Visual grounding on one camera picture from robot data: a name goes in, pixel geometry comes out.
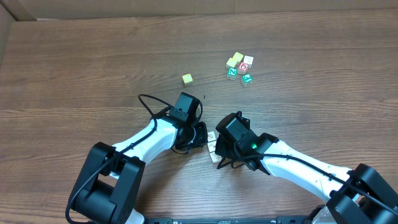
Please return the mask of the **white block red drawing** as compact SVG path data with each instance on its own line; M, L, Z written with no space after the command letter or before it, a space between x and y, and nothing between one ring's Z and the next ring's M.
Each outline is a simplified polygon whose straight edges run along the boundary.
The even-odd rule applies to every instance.
M217 139L216 134L215 134L214 131L208 132L207 136L208 136L207 137L207 141L208 142L213 142L213 141L216 141L216 139Z

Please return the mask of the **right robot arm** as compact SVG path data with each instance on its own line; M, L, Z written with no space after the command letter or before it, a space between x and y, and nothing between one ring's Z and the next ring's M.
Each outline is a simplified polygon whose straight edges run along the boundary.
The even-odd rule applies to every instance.
M397 192L372 167L339 167L296 151L277 137L256 135L242 112L223 118L216 130L218 168L246 166L289 180L324 201L308 223L397 223Z

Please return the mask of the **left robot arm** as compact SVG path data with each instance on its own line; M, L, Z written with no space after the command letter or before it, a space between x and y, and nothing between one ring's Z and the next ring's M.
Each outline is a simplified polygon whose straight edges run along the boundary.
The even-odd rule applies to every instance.
M146 165L169 149L188 154L204 146L208 135L202 114L202 102L182 92L175 105L151 113L149 124L129 139L112 146L97 142L68 199L67 222L73 223L70 212L75 211L88 223L147 223L135 209Z

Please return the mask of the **green V block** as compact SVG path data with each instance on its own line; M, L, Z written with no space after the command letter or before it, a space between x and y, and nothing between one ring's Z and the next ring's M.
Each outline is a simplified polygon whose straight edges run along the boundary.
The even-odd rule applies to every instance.
M212 160L213 164L217 164L217 163L219 163L222 160L222 157L217 155L217 154L215 154L215 152L211 152L210 153L210 157L211 157L211 160Z

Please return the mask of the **white block pencil drawing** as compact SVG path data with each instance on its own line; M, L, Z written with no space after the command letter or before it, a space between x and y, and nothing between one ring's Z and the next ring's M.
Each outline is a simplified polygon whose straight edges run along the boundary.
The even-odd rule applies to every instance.
M215 152L216 150L216 141L208 142L207 143L209 153Z

